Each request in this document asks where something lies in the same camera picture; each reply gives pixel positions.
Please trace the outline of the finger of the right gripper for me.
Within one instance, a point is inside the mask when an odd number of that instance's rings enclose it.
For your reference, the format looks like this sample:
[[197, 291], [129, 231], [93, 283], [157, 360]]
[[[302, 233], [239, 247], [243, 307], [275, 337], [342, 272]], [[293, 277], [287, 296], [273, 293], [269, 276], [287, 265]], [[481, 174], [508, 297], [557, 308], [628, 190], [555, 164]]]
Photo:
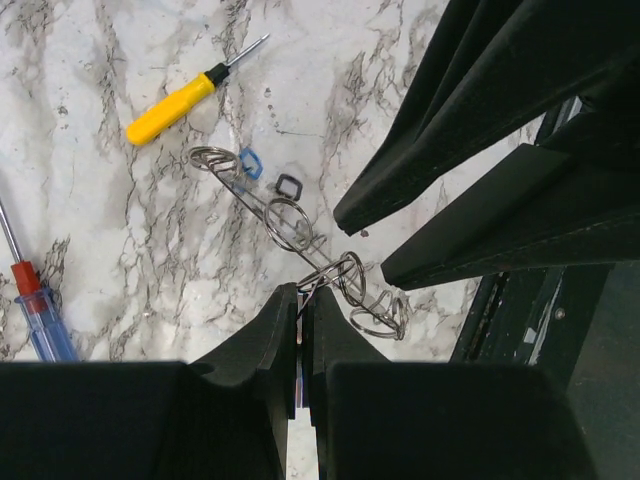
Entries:
[[409, 291], [527, 268], [639, 257], [639, 101], [587, 105], [524, 144], [381, 265]]
[[635, 1], [451, 1], [393, 124], [334, 209], [354, 234], [639, 53]]

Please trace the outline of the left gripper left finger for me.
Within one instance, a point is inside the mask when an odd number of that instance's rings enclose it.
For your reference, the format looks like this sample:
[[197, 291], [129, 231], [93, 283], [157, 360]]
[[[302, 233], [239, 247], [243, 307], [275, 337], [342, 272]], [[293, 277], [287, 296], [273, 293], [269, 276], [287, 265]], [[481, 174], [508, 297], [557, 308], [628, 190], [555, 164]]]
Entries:
[[193, 363], [5, 363], [5, 479], [281, 479], [296, 289]]

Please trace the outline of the round metal keyring disc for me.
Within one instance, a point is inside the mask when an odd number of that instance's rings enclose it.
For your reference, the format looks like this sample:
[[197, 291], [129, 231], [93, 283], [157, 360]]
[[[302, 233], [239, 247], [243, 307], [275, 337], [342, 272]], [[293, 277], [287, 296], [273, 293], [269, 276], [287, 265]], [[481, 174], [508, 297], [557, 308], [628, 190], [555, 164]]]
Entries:
[[233, 190], [233, 177], [239, 168], [238, 154], [214, 146], [197, 146], [188, 151], [189, 163], [198, 170], [211, 173], [257, 220], [269, 238], [282, 250], [296, 255], [310, 268], [310, 273], [297, 282], [302, 302], [321, 287], [339, 291], [351, 307], [348, 320], [353, 327], [367, 335], [402, 340], [411, 316], [409, 302], [404, 295], [384, 290], [373, 296], [367, 291], [367, 268], [353, 251], [345, 251], [332, 258], [325, 248], [328, 236], [314, 228], [309, 215], [294, 202], [275, 193], [266, 197], [258, 192], [258, 184], [251, 190]]

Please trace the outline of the black key fob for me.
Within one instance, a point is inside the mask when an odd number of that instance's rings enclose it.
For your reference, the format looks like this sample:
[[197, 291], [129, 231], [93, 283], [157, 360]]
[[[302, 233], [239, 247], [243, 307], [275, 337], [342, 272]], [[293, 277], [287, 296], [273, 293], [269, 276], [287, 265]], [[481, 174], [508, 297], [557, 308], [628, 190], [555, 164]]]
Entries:
[[282, 173], [276, 180], [274, 190], [278, 196], [297, 202], [302, 196], [303, 183], [289, 174]]

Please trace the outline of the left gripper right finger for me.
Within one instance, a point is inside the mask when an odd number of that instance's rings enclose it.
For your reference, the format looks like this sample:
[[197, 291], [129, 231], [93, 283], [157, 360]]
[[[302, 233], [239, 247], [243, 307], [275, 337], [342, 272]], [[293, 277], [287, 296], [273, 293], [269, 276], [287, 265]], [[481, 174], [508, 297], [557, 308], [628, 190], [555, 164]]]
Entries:
[[305, 315], [323, 479], [593, 479], [563, 392], [523, 366], [392, 362], [328, 288]]

